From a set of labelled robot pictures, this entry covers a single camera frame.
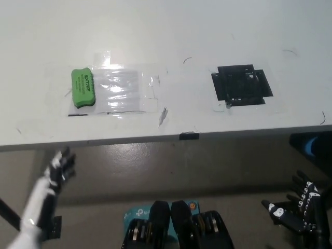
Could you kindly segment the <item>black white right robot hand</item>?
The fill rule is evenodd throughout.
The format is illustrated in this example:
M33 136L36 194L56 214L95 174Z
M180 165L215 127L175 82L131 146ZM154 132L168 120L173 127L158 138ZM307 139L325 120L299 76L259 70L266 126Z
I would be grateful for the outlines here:
M329 234L323 198L316 184L302 171L292 177L297 197L287 195L289 206L262 200L263 207L277 224L298 233Z

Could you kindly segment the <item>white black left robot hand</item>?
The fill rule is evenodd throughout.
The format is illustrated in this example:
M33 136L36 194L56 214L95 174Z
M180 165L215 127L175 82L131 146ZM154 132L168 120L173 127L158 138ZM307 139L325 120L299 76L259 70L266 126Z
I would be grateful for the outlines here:
M11 249L42 248L53 226L59 195L75 176L76 154L69 147L55 153L36 180L20 219L20 230L6 246Z

